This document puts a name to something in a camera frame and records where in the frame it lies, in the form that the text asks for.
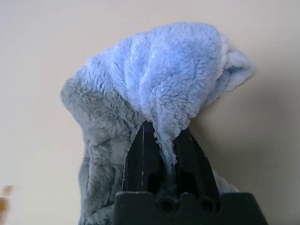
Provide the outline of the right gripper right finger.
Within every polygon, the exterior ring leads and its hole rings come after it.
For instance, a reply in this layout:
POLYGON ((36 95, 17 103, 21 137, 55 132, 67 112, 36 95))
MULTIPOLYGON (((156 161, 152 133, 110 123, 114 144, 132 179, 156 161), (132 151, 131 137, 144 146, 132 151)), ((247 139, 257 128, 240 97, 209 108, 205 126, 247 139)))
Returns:
POLYGON ((187 128, 175 139, 177 194, 192 194, 202 209, 219 209, 219 191, 202 148, 187 128))

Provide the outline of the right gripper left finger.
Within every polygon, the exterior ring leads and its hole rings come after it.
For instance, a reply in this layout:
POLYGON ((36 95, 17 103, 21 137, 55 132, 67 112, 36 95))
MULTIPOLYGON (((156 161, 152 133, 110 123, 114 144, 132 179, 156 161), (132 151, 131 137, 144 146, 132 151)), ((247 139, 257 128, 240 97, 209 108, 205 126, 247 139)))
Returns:
POLYGON ((157 193, 162 178, 160 149, 151 122, 144 122, 128 151, 122 191, 157 193))

